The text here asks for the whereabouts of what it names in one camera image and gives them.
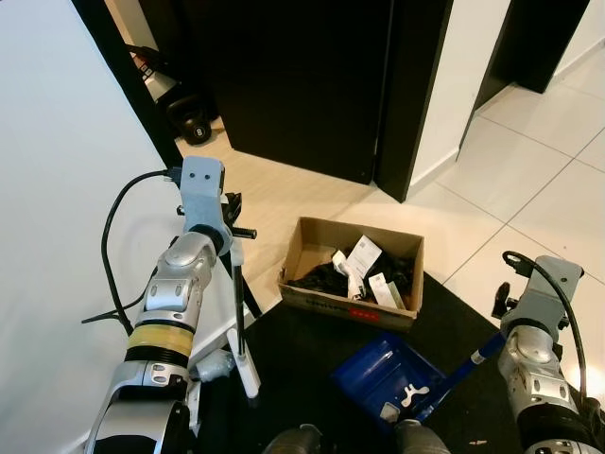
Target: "black wire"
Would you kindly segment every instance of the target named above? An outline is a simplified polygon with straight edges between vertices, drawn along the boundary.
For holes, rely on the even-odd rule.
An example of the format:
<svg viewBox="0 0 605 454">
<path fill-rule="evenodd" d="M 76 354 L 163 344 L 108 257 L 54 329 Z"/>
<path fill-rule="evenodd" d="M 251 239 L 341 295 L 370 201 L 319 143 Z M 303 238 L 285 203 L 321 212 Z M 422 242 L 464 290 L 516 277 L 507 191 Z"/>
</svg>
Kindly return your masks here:
<svg viewBox="0 0 605 454">
<path fill-rule="evenodd" d="M 584 346 L 582 345 L 582 338 L 579 335 L 579 327 L 578 322 L 576 321 L 576 316 L 574 315 L 574 309 L 571 307 L 571 303 L 565 295 L 565 292 L 561 289 L 557 281 L 555 281 L 550 273 L 538 265 L 536 262 L 531 260 L 530 258 L 524 256 L 521 253 L 515 253 L 513 251 L 506 251 L 502 254 L 502 258 L 507 262 L 508 265 L 514 267 L 515 262 L 509 257 L 516 257 L 519 260 L 523 260 L 527 264 L 529 264 L 534 270 L 542 275 L 542 277 L 550 284 L 552 288 L 554 288 L 555 292 L 557 292 L 557 296 L 561 300 L 563 307 L 565 308 L 565 312 L 567 312 L 567 318 L 569 319 L 569 324 L 571 325 L 571 331 L 574 335 L 574 342 L 576 343 L 576 353 L 578 354 L 578 365 L 579 365 L 579 401 L 580 407 L 582 408 L 584 405 L 584 401 L 586 400 L 586 357 L 584 356 Z"/>
<path fill-rule="evenodd" d="M 101 237 L 101 258 L 103 259 L 103 268 L 105 269 L 105 274 L 107 274 L 107 282 L 110 285 L 110 292 L 112 293 L 113 303 L 115 304 L 115 311 L 117 312 L 117 317 L 124 329 L 126 330 L 126 334 L 130 335 L 132 333 L 132 325 L 130 324 L 130 320 L 124 311 L 124 307 L 122 307 L 122 302 L 120 301 L 120 296 L 117 292 L 117 287 L 115 286 L 115 280 L 113 279 L 112 267 L 110 265 L 110 259 L 107 256 L 107 240 L 110 235 L 110 229 L 112 227 L 113 216 L 117 211 L 118 206 L 126 193 L 137 183 L 151 177 L 161 177 L 167 174 L 167 170 L 156 170 L 154 172 L 144 173 L 143 175 L 139 175 L 136 178 L 130 180 L 126 186 L 120 191 L 120 193 L 115 198 L 113 202 L 112 208 L 110 209 L 109 214 L 107 215 L 107 220 L 105 221 L 105 228 L 103 229 L 103 236 Z"/>
<path fill-rule="evenodd" d="M 143 293 L 141 293 L 141 295 L 139 295 L 139 297 L 136 300 L 134 300 L 132 303 L 125 305 L 124 306 L 125 310 L 130 309 L 131 307 L 136 306 L 139 303 L 141 303 L 141 301 L 145 297 L 145 292 L 147 291 L 147 286 L 149 285 L 149 281 L 151 281 L 151 278 L 153 276 L 155 276 L 156 272 L 158 272 L 158 267 L 155 267 L 153 269 L 153 271 L 151 272 L 151 275 L 149 276 L 149 279 L 147 279 L 147 283 L 145 284 L 145 288 L 143 288 Z M 115 309 L 108 310 L 107 312 L 103 312 L 102 314 L 98 314 L 98 315 L 95 315 L 94 317 L 84 319 L 81 321 L 81 323 L 86 324 L 86 323 L 98 322 L 99 320 L 105 320 L 105 319 L 116 319 L 119 321 L 120 320 L 119 318 L 112 317 L 112 315 L 115 315 L 116 312 L 117 312 L 117 310 L 115 310 Z"/>
</svg>

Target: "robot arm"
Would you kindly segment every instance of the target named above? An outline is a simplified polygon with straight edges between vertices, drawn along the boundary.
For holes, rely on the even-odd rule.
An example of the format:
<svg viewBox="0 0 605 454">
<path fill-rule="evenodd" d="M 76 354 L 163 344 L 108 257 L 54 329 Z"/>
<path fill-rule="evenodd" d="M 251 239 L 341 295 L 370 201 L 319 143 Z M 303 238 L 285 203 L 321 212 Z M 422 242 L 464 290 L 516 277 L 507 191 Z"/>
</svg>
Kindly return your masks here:
<svg viewBox="0 0 605 454">
<path fill-rule="evenodd" d="M 96 417 L 87 454 L 183 453 L 189 436 L 187 363 L 202 295 L 218 254 L 232 245 L 220 196 L 224 168 L 215 159 L 186 158 L 180 185 L 185 233 L 158 260 L 124 362 Z"/>
<path fill-rule="evenodd" d="M 571 300 L 581 267 L 549 256 L 538 257 L 536 263 L 560 283 Z M 509 304 L 513 309 L 499 314 L 508 339 L 498 368 L 507 381 L 510 406 L 526 453 L 600 453 L 579 415 L 553 349 L 559 329 L 567 324 L 559 296 L 540 273 L 531 271 L 523 295 Z"/>
</svg>

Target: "red label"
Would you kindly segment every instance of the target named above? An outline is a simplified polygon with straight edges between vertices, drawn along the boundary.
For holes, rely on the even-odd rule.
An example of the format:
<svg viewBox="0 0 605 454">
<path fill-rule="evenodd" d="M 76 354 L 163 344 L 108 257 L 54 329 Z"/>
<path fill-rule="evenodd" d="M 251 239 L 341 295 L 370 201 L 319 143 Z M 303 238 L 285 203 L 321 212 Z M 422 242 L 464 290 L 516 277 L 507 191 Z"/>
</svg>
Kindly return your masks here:
<svg viewBox="0 0 605 454">
<path fill-rule="evenodd" d="M 349 309 L 349 315 L 363 320 L 372 320 L 374 322 L 380 321 L 380 315 L 370 312 L 369 310 L 351 308 Z"/>
</svg>

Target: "kettlebell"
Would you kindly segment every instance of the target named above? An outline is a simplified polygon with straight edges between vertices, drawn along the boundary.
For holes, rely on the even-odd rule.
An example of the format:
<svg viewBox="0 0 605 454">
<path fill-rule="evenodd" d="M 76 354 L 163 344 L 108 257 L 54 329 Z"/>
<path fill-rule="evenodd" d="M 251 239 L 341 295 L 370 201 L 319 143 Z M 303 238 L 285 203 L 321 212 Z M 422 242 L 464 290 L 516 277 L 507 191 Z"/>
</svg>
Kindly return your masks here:
<svg viewBox="0 0 605 454">
<path fill-rule="evenodd" d="M 173 102 L 166 108 L 166 115 L 189 145 L 203 144 L 212 135 L 210 121 L 198 95 Z"/>
</svg>

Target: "cardboard box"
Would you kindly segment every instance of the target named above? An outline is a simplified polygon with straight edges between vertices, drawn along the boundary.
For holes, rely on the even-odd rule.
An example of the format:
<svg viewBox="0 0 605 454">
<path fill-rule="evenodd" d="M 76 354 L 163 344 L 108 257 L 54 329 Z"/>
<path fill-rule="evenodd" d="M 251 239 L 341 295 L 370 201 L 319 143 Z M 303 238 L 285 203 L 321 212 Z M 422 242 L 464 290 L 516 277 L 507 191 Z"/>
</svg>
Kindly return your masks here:
<svg viewBox="0 0 605 454">
<path fill-rule="evenodd" d="M 384 252 L 398 257 L 415 257 L 408 310 L 393 309 L 287 284 L 304 277 L 317 265 L 329 263 L 336 249 L 352 249 L 361 236 L 367 236 Z M 387 329 L 407 331 L 418 315 L 423 301 L 424 238 L 401 232 L 377 229 L 317 218 L 300 218 L 279 276 L 279 288 L 285 304 L 322 312 Z"/>
</svg>

